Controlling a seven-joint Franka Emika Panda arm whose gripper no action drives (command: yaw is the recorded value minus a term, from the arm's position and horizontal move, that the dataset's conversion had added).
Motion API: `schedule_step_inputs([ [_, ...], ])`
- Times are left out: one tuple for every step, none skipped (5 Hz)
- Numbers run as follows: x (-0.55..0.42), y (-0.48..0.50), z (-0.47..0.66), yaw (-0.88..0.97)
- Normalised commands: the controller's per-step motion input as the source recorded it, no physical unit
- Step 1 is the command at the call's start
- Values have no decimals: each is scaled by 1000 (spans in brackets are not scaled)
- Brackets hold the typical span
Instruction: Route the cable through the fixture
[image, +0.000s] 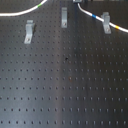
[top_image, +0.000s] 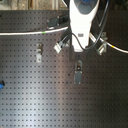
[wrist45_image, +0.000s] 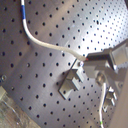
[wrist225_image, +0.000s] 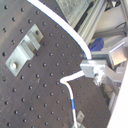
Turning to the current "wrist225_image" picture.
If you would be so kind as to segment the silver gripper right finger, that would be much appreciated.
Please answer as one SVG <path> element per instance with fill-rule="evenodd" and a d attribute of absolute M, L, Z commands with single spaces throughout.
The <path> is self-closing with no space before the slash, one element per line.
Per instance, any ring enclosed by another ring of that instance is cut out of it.
<path fill-rule="evenodd" d="M 127 60 L 125 44 L 125 41 L 119 41 L 108 48 L 103 48 L 101 51 L 94 51 L 92 53 L 92 58 L 106 60 L 108 66 L 114 68 L 116 65 Z"/>

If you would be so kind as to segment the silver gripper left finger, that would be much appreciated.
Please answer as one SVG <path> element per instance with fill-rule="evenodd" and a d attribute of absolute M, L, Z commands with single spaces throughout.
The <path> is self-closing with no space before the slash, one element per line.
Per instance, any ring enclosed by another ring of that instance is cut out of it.
<path fill-rule="evenodd" d="M 119 93 L 117 83 L 121 81 L 121 74 L 108 67 L 105 60 L 83 60 L 80 64 L 87 78 L 92 78 L 95 85 L 108 85 L 116 94 Z"/>

